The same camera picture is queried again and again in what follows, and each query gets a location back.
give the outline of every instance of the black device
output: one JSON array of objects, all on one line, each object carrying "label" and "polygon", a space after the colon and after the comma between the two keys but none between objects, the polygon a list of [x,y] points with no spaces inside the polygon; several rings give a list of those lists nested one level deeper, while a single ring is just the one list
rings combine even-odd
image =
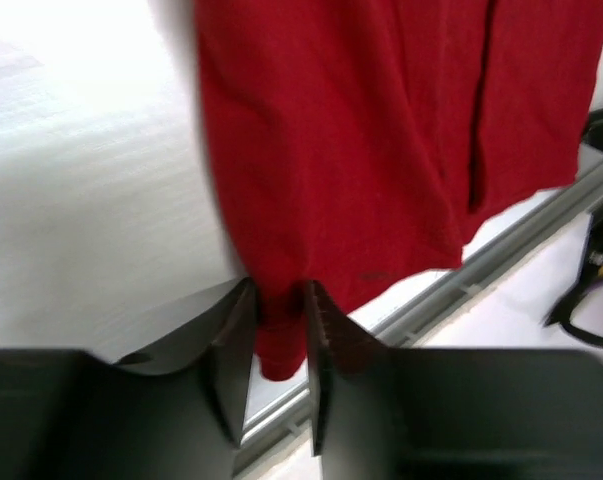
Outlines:
[{"label": "black device", "polygon": [[[155,310],[160,322],[174,305]],[[0,480],[226,480],[242,438],[256,290],[110,365],[0,350]]]},{"label": "black device", "polygon": [[398,349],[306,292],[324,480],[603,479],[603,365],[577,351]]}]

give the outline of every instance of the red fabric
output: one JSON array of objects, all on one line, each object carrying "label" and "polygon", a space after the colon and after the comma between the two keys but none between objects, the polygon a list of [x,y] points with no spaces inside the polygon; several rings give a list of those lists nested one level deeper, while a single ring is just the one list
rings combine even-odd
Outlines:
[{"label": "red fabric", "polygon": [[302,283],[345,311],[461,265],[481,223],[569,184],[603,0],[198,0],[227,228],[260,287],[262,373],[305,358]]}]

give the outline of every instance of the red shirt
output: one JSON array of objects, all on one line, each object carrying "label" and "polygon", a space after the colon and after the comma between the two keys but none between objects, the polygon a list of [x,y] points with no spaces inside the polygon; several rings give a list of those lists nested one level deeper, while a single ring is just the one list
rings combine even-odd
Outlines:
[{"label": "red shirt", "polygon": [[261,290],[266,378],[305,358],[305,280],[350,311],[459,267],[483,221],[574,180],[603,0],[196,7],[212,173]]}]

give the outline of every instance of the red garment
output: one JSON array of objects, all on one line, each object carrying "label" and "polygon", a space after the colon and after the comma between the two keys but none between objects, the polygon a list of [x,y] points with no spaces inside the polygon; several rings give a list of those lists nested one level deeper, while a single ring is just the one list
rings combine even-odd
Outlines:
[{"label": "red garment", "polygon": [[603,0],[199,0],[212,172],[261,289],[262,373],[305,357],[301,284],[350,311],[461,265],[577,171]]}]

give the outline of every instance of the white surface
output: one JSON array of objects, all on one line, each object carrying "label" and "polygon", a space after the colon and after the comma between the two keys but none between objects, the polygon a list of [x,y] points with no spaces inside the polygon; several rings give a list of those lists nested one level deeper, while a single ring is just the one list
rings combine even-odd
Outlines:
[{"label": "white surface", "polygon": [[237,275],[177,8],[0,2],[0,345],[116,357],[176,326],[131,314]]}]

